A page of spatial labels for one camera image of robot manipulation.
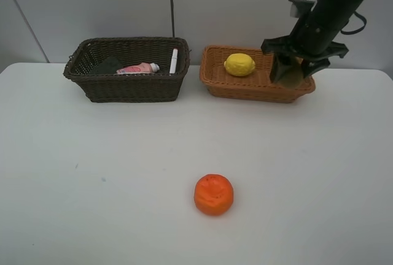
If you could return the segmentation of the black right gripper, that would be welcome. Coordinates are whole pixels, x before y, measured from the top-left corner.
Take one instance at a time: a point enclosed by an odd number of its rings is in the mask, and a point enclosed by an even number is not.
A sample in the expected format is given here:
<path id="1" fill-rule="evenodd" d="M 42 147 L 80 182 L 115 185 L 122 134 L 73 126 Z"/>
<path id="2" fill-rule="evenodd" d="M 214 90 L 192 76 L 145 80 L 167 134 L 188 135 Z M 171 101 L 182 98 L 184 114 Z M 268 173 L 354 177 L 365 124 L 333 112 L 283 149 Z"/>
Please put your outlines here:
<path id="1" fill-rule="evenodd" d="M 305 79 L 328 68 L 330 57 L 344 58 L 349 52 L 345 44 L 331 41 L 324 33 L 265 39 L 261 50 L 264 54 L 274 53 L 270 71 L 271 83 L 278 83 L 295 70 L 294 56 L 303 59 L 301 69 Z"/>

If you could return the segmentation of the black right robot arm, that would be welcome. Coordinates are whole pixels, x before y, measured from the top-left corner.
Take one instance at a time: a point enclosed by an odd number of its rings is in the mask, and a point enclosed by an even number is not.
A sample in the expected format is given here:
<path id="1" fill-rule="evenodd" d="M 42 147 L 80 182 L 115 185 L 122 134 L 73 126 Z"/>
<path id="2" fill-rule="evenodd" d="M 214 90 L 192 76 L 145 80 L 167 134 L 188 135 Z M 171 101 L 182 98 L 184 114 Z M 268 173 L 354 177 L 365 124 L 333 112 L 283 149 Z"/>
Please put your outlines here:
<path id="1" fill-rule="evenodd" d="M 346 34 L 344 27 L 352 16 L 362 23 L 366 18 L 357 13 L 364 0 L 290 0 L 291 17 L 297 22 L 290 34 L 265 39 L 263 53 L 272 53 L 270 72 L 272 83 L 287 88 L 298 86 L 303 79 L 330 66 L 333 56 L 344 58 L 345 44 L 334 42 L 338 33 Z"/>

